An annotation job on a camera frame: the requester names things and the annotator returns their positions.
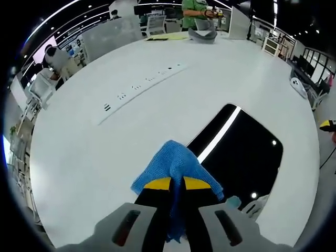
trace desk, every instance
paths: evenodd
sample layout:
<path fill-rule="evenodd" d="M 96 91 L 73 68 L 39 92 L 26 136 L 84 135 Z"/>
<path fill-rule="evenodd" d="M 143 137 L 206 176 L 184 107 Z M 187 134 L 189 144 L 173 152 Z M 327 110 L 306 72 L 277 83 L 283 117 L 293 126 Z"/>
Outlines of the desk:
<path fill-rule="evenodd" d="M 92 123 L 94 104 L 101 97 L 119 94 L 177 62 L 188 68 L 99 126 Z M 51 241 L 60 247 L 89 237 L 99 220 L 135 201 L 130 186 L 165 141 L 187 145 L 231 102 L 283 144 L 281 167 L 257 223 L 266 238 L 293 246 L 314 203 L 319 144 L 309 103 L 291 88 L 290 71 L 288 64 L 254 43 L 220 35 L 214 45 L 141 40 L 81 69 L 39 113 L 31 143 L 34 199 Z M 187 247 L 186 241 L 171 242 L 165 251 Z"/>

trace tablet screen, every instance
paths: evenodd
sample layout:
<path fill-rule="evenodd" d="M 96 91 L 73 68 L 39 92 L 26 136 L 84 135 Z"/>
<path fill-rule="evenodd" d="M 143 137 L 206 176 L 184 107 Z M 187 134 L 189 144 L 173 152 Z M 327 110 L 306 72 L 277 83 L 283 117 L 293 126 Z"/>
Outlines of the tablet screen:
<path fill-rule="evenodd" d="M 222 185 L 224 200 L 240 198 L 239 209 L 271 192 L 283 153 L 276 136 L 233 104 L 224 106 L 188 148 Z"/>

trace person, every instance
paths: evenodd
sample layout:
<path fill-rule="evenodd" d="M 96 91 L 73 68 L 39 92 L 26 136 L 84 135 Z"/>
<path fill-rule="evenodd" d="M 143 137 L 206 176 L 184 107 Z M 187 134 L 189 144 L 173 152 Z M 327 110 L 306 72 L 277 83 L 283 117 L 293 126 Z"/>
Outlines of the person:
<path fill-rule="evenodd" d="M 48 67 L 43 66 L 40 63 L 37 63 L 35 65 L 35 72 L 36 72 L 35 80 L 39 80 L 40 78 L 38 78 L 38 76 L 41 75 L 53 87 L 55 87 L 56 90 L 59 89 L 64 84 L 64 81 L 60 78 L 60 76 L 57 73 L 51 71 Z"/>
<path fill-rule="evenodd" d="M 111 11 L 111 15 L 112 15 L 111 20 L 121 18 L 121 17 L 118 16 L 118 11 L 116 9 Z"/>
<path fill-rule="evenodd" d="M 80 70 L 75 60 L 66 51 L 52 45 L 48 45 L 45 49 L 44 62 L 62 76 L 64 81 Z"/>
<path fill-rule="evenodd" d="M 216 14 L 206 9 L 206 0 L 182 0 L 182 31 L 187 31 L 189 28 L 197 30 L 195 19 L 214 18 Z"/>

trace blue microfiber towel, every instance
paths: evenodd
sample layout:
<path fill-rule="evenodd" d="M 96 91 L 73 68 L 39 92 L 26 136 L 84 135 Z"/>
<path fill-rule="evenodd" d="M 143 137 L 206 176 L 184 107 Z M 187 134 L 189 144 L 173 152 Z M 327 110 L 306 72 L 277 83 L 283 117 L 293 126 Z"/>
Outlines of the blue microfiber towel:
<path fill-rule="evenodd" d="M 197 157 L 184 145 L 173 140 L 166 142 L 155 154 L 144 172 L 133 182 L 131 189 L 138 195 L 146 184 L 153 180 L 171 177 L 174 181 L 174 202 L 171 210 L 171 226 L 167 242 L 180 237 L 185 232 L 185 225 L 177 208 L 181 180 L 184 176 L 203 180 L 208 183 L 218 201 L 224 198 L 221 185 L 199 164 Z"/>

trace round white table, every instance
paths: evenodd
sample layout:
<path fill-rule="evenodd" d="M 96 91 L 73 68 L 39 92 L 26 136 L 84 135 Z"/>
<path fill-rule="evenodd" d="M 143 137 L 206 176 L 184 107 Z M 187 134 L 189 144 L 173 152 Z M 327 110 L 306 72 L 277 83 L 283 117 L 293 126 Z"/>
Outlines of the round white table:
<path fill-rule="evenodd" d="M 169 64 L 188 68 L 145 91 L 97 125 L 97 103 Z M 289 84 L 291 68 L 246 40 L 221 36 L 137 41 L 68 80 L 37 117 L 30 153 L 33 194 L 55 247 L 79 243 L 124 202 L 133 180 L 167 140 L 188 144 L 227 103 L 255 118 L 283 144 L 270 197 L 257 219 L 274 243 L 293 246 L 309 218 L 319 177 L 317 130 L 309 102 Z M 188 251 L 170 242 L 164 251 Z"/>

